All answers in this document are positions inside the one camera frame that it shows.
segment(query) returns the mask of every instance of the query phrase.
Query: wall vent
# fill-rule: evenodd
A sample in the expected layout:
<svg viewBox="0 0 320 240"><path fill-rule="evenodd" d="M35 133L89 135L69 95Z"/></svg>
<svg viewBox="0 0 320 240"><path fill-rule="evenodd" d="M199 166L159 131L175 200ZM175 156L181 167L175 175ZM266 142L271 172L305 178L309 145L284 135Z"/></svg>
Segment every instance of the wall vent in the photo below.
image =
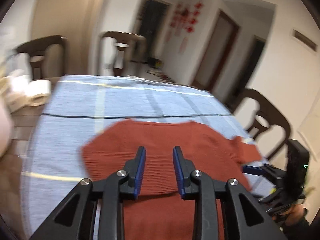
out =
<svg viewBox="0 0 320 240"><path fill-rule="evenodd" d="M303 35L302 33L293 30L293 36L295 38L297 38L298 40L302 41L304 44L306 44L308 47L310 47L313 51L317 51L317 47L318 45L315 44L312 40L310 40L309 38L307 38L305 35Z"/></svg>

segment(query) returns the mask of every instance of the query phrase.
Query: red paper decoration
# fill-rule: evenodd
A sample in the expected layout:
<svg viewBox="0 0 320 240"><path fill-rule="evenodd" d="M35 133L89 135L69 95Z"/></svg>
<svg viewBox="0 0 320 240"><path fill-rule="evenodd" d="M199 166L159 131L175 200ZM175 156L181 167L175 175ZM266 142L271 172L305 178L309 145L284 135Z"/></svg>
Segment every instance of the red paper decoration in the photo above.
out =
<svg viewBox="0 0 320 240"><path fill-rule="evenodd" d="M180 14L180 19L178 21L178 26L177 26L177 29L176 29L176 32L175 32L176 36L180 35L181 30L184 28L184 25L188 21L189 14L190 14L189 5L187 5L184 8L184 10L181 12L181 14Z"/></svg>
<svg viewBox="0 0 320 240"><path fill-rule="evenodd" d="M193 15L194 16L198 16L200 14L200 11L198 11L198 10L195 10L194 12L193 12Z"/></svg>
<svg viewBox="0 0 320 240"><path fill-rule="evenodd" d="M195 4L195 8L200 9L203 6L203 3L201 1L197 2Z"/></svg>
<svg viewBox="0 0 320 240"><path fill-rule="evenodd" d="M194 7L195 10L193 11L193 13L191 14L191 18L188 20L188 25L185 27L185 30L187 31L187 33L189 33L189 35L195 31L195 24L198 23L197 17L200 15L200 8L202 8L204 5L202 3L202 1L197 2ZM188 36L186 36L179 48L179 52L183 53L187 47L187 43L188 43Z"/></svg>
<svg viewBox="0 0 320 240"><path fill-rule="evenodd" d="M179 2L174 10L174 13L173 13L173 17L172 17L172 20L170 22L170 27L171 28L175 28L177 27L177 25L179 24L179 20L180 20L180 14L181 14L181 11L180 9L182 8L182 3ZM172 34L172 31L171 30L168 30L167 31L167 35L166 35L166 42L168 42L171 38L171 34Z"/></svg>
<svg viewBox="0 0 320 240"><path fill-rule="evenodd" d="M190 24L196 24L197 22L198 22L198 20L195 19L195 18L192 18L192 19L189 21Z"/></svg>

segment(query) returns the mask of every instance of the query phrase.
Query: door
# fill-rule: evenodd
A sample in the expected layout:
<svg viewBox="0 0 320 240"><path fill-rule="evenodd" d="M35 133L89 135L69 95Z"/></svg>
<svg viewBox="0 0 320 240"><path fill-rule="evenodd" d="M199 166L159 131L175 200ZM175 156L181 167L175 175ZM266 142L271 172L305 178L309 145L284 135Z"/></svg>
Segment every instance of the door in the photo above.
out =
<svg viewBox="0 0 320 240"><path fill-rule="evenodd" d="M257 66L265 43L266 41L264 39L255 36L252 47L249 50L247 60L245 61L244 67L240 73L239 79L236 81L235 86L231 90L231 93L229 94L226 101L227 107L232 107L235 99L240 95L241 91L247 85L255 67Z"/></svg>
<svg viewBox="0 0 320 240"><path fill-rule="evenodd" d="M144 59L151 57L151 49L167 7L168 5L153 0L146 0L144 4L141 26L138 33L147 40L147 48Z"/></svg>
<svg viewBox="0 0 320 240"><path fill-rule="evenodd" d="M227 61L239 26L220 11L208 47L197 71L193 86L211 91Z"/></svg>

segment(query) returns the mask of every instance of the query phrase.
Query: dark wooden chair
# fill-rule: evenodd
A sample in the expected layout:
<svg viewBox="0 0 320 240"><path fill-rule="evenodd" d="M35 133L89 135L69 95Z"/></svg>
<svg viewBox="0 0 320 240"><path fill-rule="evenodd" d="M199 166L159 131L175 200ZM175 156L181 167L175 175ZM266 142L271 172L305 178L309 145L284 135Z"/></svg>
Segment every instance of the dark wooden chair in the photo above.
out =
<svg viewBox="0 0 320 240"><path fill-rule="evenodd" d="M124 51L124 56L123 56L123 68L115 68L117 56L115 57L112 67L113 67L113 72L115 76L121 76L123 71L127 68L129 59L128 59L128 48L129 48L129 43L130 41L135 41L138 45L137 49L137 66L136 66L136 71L135 71L135 76L138 77L140 75L141 71L141 64L142 64L142 57L145 53L146 50L146 38L137 34L132 34L132 33L122 33L122 32L103 32L100 34L99 38L99 49L98 49L98 60L97 60L97 74L101 75L100 73L100 62L101 62L101 55L102 55L102 40L104 38L114 38L116 39L115 46L118 51ZM127 47L122 47L117 44L127 44Z"/></svg>
<svg viewBox="0 0 320 240"><path fill-rule="evenodd" d="M235 112L242 100L245 98L252 98L259 103L260 109L256 112L256 116L258 115L263 117L269 123L269 126L265 127L257 120L257 117L255 117L251 126L247 129L247 132L250 132L253 128L258 129L257 133L252 137L254 140L256 140L260 134L268 130L272 125L279 125L284 129L284 139L267 157L268 160L271 160L271 158L275 156L275 154L289 139L291 134L290 124L283 114L281 114L281 112L272 103L270 103L268 99L254 89L244 89L242 91L239 97L236 98L235 102L232 104L232 108L230 109L231 113Z"/></svg>
<svg viewBox="0 0 320 240"><path fill-rule="evenodd" d="M63 59L62 59L62 68L60 71L60 76L63 76L67 68L67 38L60 35L48 36L32 41L23 43L15 48L18 53L27 53L29 54L29 62L32 68L32 79L38 78L35 77L35 69L39 69L40 77L39 78L48 78L43 75L43 62L45 57L46 49L53 44L61 45L63 48Z"/></svg>

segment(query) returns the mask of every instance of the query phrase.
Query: blue gripper pad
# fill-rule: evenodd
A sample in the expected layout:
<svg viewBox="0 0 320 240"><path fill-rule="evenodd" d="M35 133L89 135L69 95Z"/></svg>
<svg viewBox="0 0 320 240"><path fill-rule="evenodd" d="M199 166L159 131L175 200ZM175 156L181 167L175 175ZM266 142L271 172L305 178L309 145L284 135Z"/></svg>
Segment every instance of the blue gripper pad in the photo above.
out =
<svg viewBox="0 0 320 240"><path fill-rule="evenodd" d="M182 172L182 168L179 160L179 154L178 154L179 150L180 150L180 147L173 148L172 159L173 159L174 172L176 174L178 192L181 198L183 199L186 192L184 190L184 177L183 177L183 172Z"/></svg>
<svg viewBox="0 0 320 240"><path fill-rule="evenodd" d="M141 147L141 152L137 153L137 157L139 157L138 155L140 155L140 159L139 159L139 164L138 164L138 168L137 168L137 173L136 173L136 177L134 179L134 198L137 199L138 195L140 194L140 190L141 190L141 184L142 184L142 179L143 179L143 172L144 172L144 166L146 164L146 149L144 147Z"/></svg>

